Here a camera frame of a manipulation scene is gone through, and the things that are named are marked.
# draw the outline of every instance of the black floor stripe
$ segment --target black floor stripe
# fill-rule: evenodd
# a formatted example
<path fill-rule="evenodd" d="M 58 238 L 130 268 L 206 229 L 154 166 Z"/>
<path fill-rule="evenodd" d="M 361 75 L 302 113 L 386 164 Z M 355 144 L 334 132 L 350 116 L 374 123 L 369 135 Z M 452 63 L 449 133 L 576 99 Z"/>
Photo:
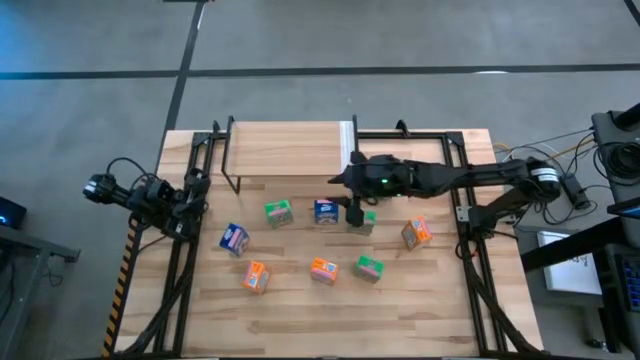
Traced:
<path fill-rule="evenodd" d="M 636 24 L 640 26 L 640 12 L 638 11 L 636 4 L 633 3 L 633 0 L 624 0 L 624 3 L 625 5 L 627 5 L 627 9 L 629 9 L 629 12 L 631 13 L 631 16 L 633 16 L 633 19 L 636 21 Z"/>
<path fill-rule="evenodd" d="M 185 49 L 185 61 L 191 63 L 194 48 Z M 176 101 L 181 99 L 187 78 L 248 78 L 278 76 L 355 76 L 355 75 L 447 75 L 505 72 L 514 74 L 640 71 L 640 63 L 567 64 L 567 65 L 468 65 L 468 66 L 380 66 L 380 67 L 320 67 L 264 69 L 202 69 L 158 71 L 89 71 L 89 72 L 0 72 L 0 80 L 82 80 L 141 79 L 177 77 Z"/>
<path fill-rule="evenodd" d="M 0 80 L 158 79 L 177 77 L 178 70 L 0 72 Z"/>
<path fill-rule="evenodd" d="M 191 27 L 189 29 L 189 36 L 187 37 L 187 44 L 184 48 L 184 54 L 182 55 L 182 62 L 180 63 L 180 73 L 176 80 L 176 87 L 173 89 L 173 96 L 171 97 L 171 104 L 169 105 L 169 113 L 167 114 L 167 121 L 164 125 L 164 131 L 173 130 L 176 127 L 178 121 L 178 113 L 180 112 L 180 103 L 182 102 L 182 95 L 184 95 L 184 88 L 187 83 L 187 75 L 189 73 L 189 67 L 191 66 L 191 60 L 193 59 L 193 52 L 196 47 L 196 40 L 198 39 L 198 28 L 200 26 L 200 19 L 204 11 L 205 3 L 198 3 L 193 12 L 193 18 L 191 19 Z"/>
<path fill-rule="evenodd" d="M 640 71 L 640 63 L 585 65 L 487 65 L 487 66 L 403 66 L 403 67 L 323 67 L 190 70 L 190 78 L 236 78 L 277 76 L 355 76 L 355 75 L 445 75 L 477 73 L 572 73 Z"/>

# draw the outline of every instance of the small cardboard box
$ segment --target small cardboard box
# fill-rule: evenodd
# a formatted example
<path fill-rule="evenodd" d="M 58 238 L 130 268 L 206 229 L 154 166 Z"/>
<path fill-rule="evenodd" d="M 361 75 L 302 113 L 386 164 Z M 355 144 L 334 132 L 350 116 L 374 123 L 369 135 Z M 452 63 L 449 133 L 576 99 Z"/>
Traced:
<path fill-rule="evenodd" d="M 244 275 L 242 286 L 256 294 L 262 294 L 267 288 L 270 277 L 271 273 L 263 263 L 251 261 L 247 273 Z"/>
<path fill-rule="evenodd" d="M 289 200 L 266 204 L 264 210 L 267 213 L 267 221 L 274 229 L 293 222 L 293 211 Z"/>
<path fill-rule="evenodd" d="M 356 263 L 354 274 L 371 283 L 376 283 L 382 277 L 384 264 L 376 261 L 369 256 L 362 255 Z"/>
<path fill-rule="evenodd" d="M 235 256 L 242 256 L 249 244 L 249 234 L 240 225 L 229 224 L 220 240 L 220 247 L 229 250 Z"/>
<path fill-rule="evenodd" d="M 364 212 L 364 223 L 360 227 L 355 227 L 352 225 L 347 226 L 347 231 L 354 234 L 360 235 L 371 235 L 373 231 L 373 226 L 376 224 L 376 213 L 375 211 L 365 211 Z"/>
<path fill-rule="evenodd" d="M 409 220 L 404 229 L 402 229 L 402 237 L 409 251 L 426 244 L 432 238 L 422 216 Z"/>
<path fill-rule="evenodd" d="M 311 263 L 311 278 L 328 285 L 333 285 L 338 276 L 338 265 L 327 260 L 315 258 Z"/>
<path fill-rule="evenodd" d="M 314 203 L 316 224 L 337 224 L 339 221 L 339 206 L 329 200 L 316 200 Z"/>

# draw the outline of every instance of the yellow and black striped tape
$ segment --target yellow and black striped tape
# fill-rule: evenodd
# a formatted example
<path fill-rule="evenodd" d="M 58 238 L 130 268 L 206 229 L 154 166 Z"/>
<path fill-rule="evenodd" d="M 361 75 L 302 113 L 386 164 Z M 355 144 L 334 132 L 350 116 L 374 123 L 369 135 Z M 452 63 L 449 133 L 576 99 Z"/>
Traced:
<path fill-rule="evenodd" d="M 129 292 L 129 285 L 131 284 L 131 275 L 133 274 L 133 267 L 140 246 L 142 230 L 143 227 L 140 219 L 136 215 L 131 214 L 129 217 L 127 243 L 124 247 L 120 273 L 118 274 L 115 295 L 113 296 L 113 303 L 111 304 L 111 313 L 109 314 L 109 321 L 107 323 L 107 336 L 104 339 L 102 347 L 102 357 L 110 357 L 115 348 L 120 323 L 122 322 L 124 304 L 127 293 Z"/>

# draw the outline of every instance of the wooden table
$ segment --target wooden table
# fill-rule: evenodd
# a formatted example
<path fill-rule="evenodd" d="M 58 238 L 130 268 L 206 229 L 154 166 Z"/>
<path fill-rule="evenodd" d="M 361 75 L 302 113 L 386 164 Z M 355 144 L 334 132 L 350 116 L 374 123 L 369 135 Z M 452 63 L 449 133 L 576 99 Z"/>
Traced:
<path fill-rule="evenodd" d="M 462 131 L 470 163 L 495 162 L 487 130 Z M 174 186 L 182 186 L 192 134 L 167 133 L 158 176 Z M 243 180 L 236 195 L 220 173 L 223 143 L 216 142 L 214 150 L 211 207 L 200 238 L 184 356 L 477 355 L 462 262 L 454 255 L 458 236 L 449 195 L 381 202 L 375 207 L 378 221 L 371 236 L 350 234 L 344 223 L 319 226 L 313 222 L 313 200 L 344 194 L 344 187 L 325 184 L 326 177 L 321 176 L 254 176 Z M 443 160 L 441 145 L 433 140 L 361 140 L 360 150 L 367 155 Z M 280 146 L 277 151 L 292 156 L 294 150 Z M 313 159 L 300 166 L 313 166 Z M 502 191 L 501 187 L 476 188 L 478 202 L 488 203 Z M 272 230 L 263 205 L 283 198 L 291 200 L 295 221 Z M 434 239 L 427 247 L 408 252 L 400 230 L 416 215 L 425 216 Z M 229 222 L 241 224 L 251 236 L 240 259 L 218 246 Z M 148 230 L 142 244 L 157 237 L 157 231 Z M 542 348 L 516 242 L 496 236 L 487 247 L 501 306 L 525 337 Z M 131 344 L 158 308 L 170 248 L 170 241 L 161 242 L 139 255 L 116 350 Z M 377 284 L 351 274 L 360 255 L 385 263 Z M 341 267 L 333 287 L 310 279 L 310 263 L 316 256 Z M 262 296 L 240 285 L 249 260 L 272 269 Z M 495 348 L 484 307 L 483 314 L 489 344 Z M 165 346 L 171 345 L 174 325 L 175 311 Z"/>

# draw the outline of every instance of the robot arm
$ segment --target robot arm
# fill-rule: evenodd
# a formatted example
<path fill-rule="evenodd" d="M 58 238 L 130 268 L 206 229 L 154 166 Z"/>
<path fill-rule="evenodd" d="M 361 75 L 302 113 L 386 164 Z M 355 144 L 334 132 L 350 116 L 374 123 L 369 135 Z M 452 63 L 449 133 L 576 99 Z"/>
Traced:
<path fill-rule="evenodd" d="M 362 225 L 360 200 L 376 205 L 378 198 L 414 196 L 430 198 L 465 187 L 511 185 L 513 189 L 487 206 L 470 209 L 472 228 L 493 228 L 499 217 L 531 202 L 548 202 L 560 196 L 560 179 L 555 168 L 534 158 L 505 163 L 451 167 L 440 163 L 399 160 L 392 155 L 367 159 L 351 154 L 352 165 L 331 180 L 343 184 L 353 198 L 329 198 L 347 209 L 347 222 Z"/>

